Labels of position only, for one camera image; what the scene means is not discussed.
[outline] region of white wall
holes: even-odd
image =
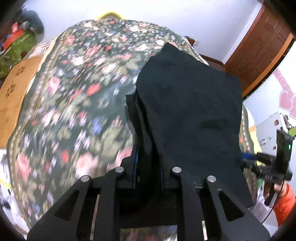
[[[278,66],[282,76],[286,79],[291,90],[296,93],[296,43]],[[277,78],[272,74],[253,94],[245,101],[244,105],[250,110],[255,121],[259,125],[275,112],[289,116],[289,111],[279,107],[279,96],[283,90]],[[289,117],[289,123],[296,126],[296,120]],[[296,140],[293,141],[290,167],[294,172],[291,185],[296,192]]]
[[[226,54],[226,56],[224,57],[224,59],[222,61],[224,64],[231,57],[231,55],[236,50],[236,48],[238,47],[238,45],[240,44],[240,42],[242,41],[242,39],[244,38],[244,36],[249,31],[251,25],[253,24],[255,18],[257,17],[257,15],[259,13],[261,7],[262,7],[262,2],[258,2],[257,5],[255,6],[253,12],[251,13],[251,16],[250,16],[248,22],[246,23],[245,27],[243,28],[243,30],[239,34],[238,38],[236,39],[236,41],[234,42],[234,44],[232,45],[232,47],[230,48],[230,50],[228,51],[228,53]]]
[[[106,12],[125,19],[166,26],[199,45],[196,51],[222,61],[248,22],[257,0],[28,0],[27,10],[38,13],[48,41],[77,22]]]

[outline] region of floral blanket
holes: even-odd
[[[131,20],[80,22],[56,39],[7,146],[29,227],[81,176],[104,175],[130,155],[125,96],[165,42],[203,61],[168,28]]]

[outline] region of metal bolt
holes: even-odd
[[[179,172],[182,171],[182,169],[180,167],[173,167],[172,170],[173,170],[174,173],[179,173]]]
[[[87,182],[88,180],[89,180],[89,176],[82,176],[81,178],[80,178],[80,180],[82,181],[82,182]]]
[[[121,172],[124,171],[124,168],[123,167],[116,167],[115,171],[118,172],[118,173],[121,173]]]
[[[216,181],[216,178],[214,176],[210,175],[210,176],[207,176],[207,180],[211,183],[214,183]]]

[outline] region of black cloth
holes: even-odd
[[[32,28],[38,34],[44,32],[43,23],[41,22],[38,14],[32,10],[23,10],[18,20],[21,23],[29,21],[29,27]]]
[[[195,177],[208,175],[236,194],[247,206],[252,199],[239,161],[242,91],[238,78],[215,70],[166,44],[138,76],[136,91],[127,96],[130,120],[153,169],[158,159]]]

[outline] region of wooden furniture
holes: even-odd
[[[221,61],[202,54],[200,56],[202,56],[212,68],[225,71],[224,64]]]
[[[288,25],[277,13],[263,5],[246,36],[225,64],[226,71],[240,78],[243,96],[266,76],[291,40]]]

